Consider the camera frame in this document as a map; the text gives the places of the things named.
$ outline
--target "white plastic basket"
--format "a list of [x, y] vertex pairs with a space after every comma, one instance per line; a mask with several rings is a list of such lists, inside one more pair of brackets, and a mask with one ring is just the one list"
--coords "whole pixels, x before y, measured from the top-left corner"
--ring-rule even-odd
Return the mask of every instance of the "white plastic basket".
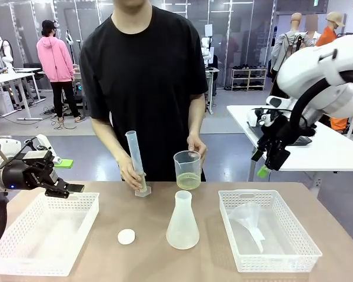
[[68, 276], [98, 214], [98, 196], [39, 194], [0, 240], [0, 274]]
[[[277, 191], [232, 190], [218, 194], [219, 209], [239, 272], [311, 272], [322, 253]], [[265, 237], [263, 253], [250, 232], [228, 218], [234, 208], [245, 203], [261, 206], [258, 228]]]

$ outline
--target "man's left hand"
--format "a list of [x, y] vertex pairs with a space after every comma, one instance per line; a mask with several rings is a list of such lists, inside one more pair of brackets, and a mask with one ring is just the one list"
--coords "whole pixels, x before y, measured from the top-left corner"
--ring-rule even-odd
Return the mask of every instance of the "man's left hand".
[[203, 164], [208, 150], [207, 146], [201, 141], [198, 135], [192, 134], [188, 136], [187, 143], [189, 151], [196, 151], [201, 155], [201, 164]]

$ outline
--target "black hair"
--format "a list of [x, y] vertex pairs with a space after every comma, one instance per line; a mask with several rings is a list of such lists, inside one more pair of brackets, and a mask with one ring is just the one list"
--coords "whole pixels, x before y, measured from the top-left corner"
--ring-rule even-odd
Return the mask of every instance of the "black hair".
[[53, 29], [56, 29], [54, 22], [46, 19], [42, 22], [42, 35], [48, 37]]

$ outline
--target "green tag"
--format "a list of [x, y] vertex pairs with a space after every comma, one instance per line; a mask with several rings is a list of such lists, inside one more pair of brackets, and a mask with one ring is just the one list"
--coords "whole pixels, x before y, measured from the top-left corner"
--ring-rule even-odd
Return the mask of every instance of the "green tag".
[[266, 176], [268, 175], [268, 173], [269, 173], [269, 169], [268, 169], [265, 165], [263, 165], [263, 166], [261, 167], [261, 169], [259, 169], [259, 171], [258, 171], [258, 176], [259, 176], [260, 178], [266, 178]]
[[73, 166], [73, 160], [62, 160], [61, 164], [56, 164], [57, 169], [70, 169]]

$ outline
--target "gray floor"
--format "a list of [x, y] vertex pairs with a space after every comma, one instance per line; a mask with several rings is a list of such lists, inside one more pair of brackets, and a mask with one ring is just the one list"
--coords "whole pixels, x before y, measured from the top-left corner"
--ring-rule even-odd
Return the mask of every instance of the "gray floor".
[[[45, 108], [52, 106], [52, 92], [42, 92], [47, 99], [30, 108], [33, 118], [43, 118], [40, 122], [19, 121], [17, 118], [26, 117], [25, 110], [16, 112], [6, 118], [0, 118], [0, 135], [26, 135], [34, 136], [42, 132], [47, 136], [81, 136], [94, 135], [89, 118], [85, 122], [74, 123], [73, 117], [66, 117], [65, 127], [73, 129], [55, 130], [50, 118], [53, 116], [45, 116], [41, 113]], [[217, 90], [217, 95], [213, 101], [213, 115], [208, 112], [203, 120], [201, 133], [243, 133], [241, 128], [233, 120], [226, 109], [228, 105], [263, 105], [265, 98], [269, 95], [269, 90], [265, 91], [224, 91]]]
[[[252, 145], [243, 134], [205, 134], [202, 140], [209, 152], [204, 164], [209, 182], [245, 182], [250, 164]], [[16, 137], [24, 141], [25, 136]], [[50, 136], [56, 153], [73, 159], [71, 169], [58, 169], [65, 180], [120, 180], [114, 158], [95, 136]], [[266, 182], [268, 179], [256, 178]], [[311, 185], [303, 172], [272, 172], [271, 182], [301, 182]], [[353, 173], [328, 173], [319, 200], [343, 225], [353, 238]]]

